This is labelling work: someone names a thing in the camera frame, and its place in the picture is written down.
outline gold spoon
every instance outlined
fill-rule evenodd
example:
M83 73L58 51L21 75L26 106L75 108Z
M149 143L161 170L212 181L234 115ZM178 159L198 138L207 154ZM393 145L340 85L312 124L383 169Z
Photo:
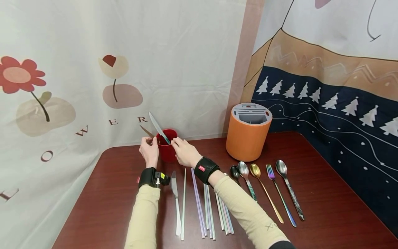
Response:
M274 211L275 211L275 213L276 213L276 216L278 217L279 221L283 224L282 216L279 214L278 210L276 209L275 205L273 204L273 202L272 202L272 200L271 200L271 197L269 196L267 190L265 189L264 184L263 184L263 183L261 182L261 180L260 180L261 171L260 171L260 168L257 166L257 164L252 163L252 164L250 165L250 172L252 173L252 175L253 175L255 178L257 178L257 179L260 181L261 185L262 185L263 188L264 188L265 193L266 193L267 196L268 196L269 202L271 203L272 207L274 208Z

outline flower print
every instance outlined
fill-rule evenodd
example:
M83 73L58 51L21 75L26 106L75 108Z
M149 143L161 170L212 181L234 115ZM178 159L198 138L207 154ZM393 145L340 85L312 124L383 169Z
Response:
M104 58L98 58L99 67L101 68L102 72L113 81L113 97L117 102L116 93L115 93L115 85L116 79L121 78L124 76L127 71L129 70L129 63L124 56L113 56L113 55L106 55Z
M0 59L0 62L0 86L3 87L3 92L11 94L19 91L20 89L30 92L43 109L46 116L46 121L50 122L50 117L46 109L33 93L35 90L33 85L46 85L46 82L40 78L45 76L45 73L36 70L36 63L29 59L24 60L21 64L12 57L4 56Z

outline flower stem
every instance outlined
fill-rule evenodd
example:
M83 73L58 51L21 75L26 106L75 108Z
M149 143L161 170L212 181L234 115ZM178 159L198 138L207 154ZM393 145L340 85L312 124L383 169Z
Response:
M35 95L33 92L30 92L30 93L33 95L33 97L35 97L35 99L37 100L37 102L40 104L41 108L43 108L44 115L46 115L46 121L47 121L47 122L50 122L49 114L47 113L46 109L44 108L44 105L40 102L40 100L36 97L36 95Z
M116 100L116 102L117 102L116 94L115 94L115 85L116 85L116 79L115 79L115 81L113 82L113 97L115 98L115 100Z

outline silver spoon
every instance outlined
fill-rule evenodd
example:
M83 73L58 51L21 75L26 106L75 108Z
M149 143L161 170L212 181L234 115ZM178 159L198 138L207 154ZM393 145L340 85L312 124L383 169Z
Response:
M297 213L298 213L298 215L300 217L300 220L304 220L304 214L302 213L302 210L300 208L299 202L297 201L297 198L296 198L296 195L295 195L295 193L294 193L294 191L292 189L292 186L290 185L290 183L289 183L289 181L287 180L287 177L286 177L286 175L287 175L286 164L282 160L276 161L276 170L278 171L278 173L285 180L287 189L289 189L290 196L293 199L293 202L295 204L295 207L296 207Z
M248 185L248 188L250 190L250 194L252 195L252 198L257 201L256 195L254 194L254 189L252 185L250 184L249 181L249 168L244 162L239 162L238 163L238 168L240 171L240 175L246 180L246 184Z

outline black spoon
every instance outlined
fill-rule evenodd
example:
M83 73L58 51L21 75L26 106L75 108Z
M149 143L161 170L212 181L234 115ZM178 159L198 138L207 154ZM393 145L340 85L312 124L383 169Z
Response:
M232 179L234 179L236 181L236 183L240 186L240 183L239 183L239 177L240 177L239 168L236 165L233 165L233 166L231 166L230 172L231 172Z

